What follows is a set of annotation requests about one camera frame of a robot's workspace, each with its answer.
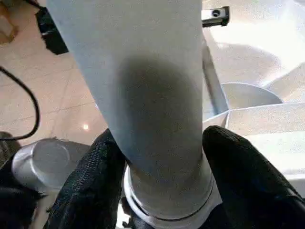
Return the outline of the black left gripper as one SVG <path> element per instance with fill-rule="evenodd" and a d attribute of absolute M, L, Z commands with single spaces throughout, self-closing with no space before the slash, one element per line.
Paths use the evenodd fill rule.
<path fill-rule="evenodd" d="M 202 10 L 201 20 L 203 27 L 227 26 L 230 20 L 230 7 Z"/>

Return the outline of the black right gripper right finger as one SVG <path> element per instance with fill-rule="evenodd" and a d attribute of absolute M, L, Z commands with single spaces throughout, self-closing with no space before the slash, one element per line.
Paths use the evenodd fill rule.
<path fill-rule="evenodd" d="M 202 143 L 235 229 L 305 227 L 305 200 L 246 138 L 212 125 Z"/>

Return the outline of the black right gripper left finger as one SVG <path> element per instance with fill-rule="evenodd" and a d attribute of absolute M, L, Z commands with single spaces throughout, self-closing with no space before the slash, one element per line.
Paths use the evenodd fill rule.
<path fill-rule="evenodd" d="M 99 135 L 59 191 L 48 229 L 113 229 L 125 158 L 109 129 Z"/>

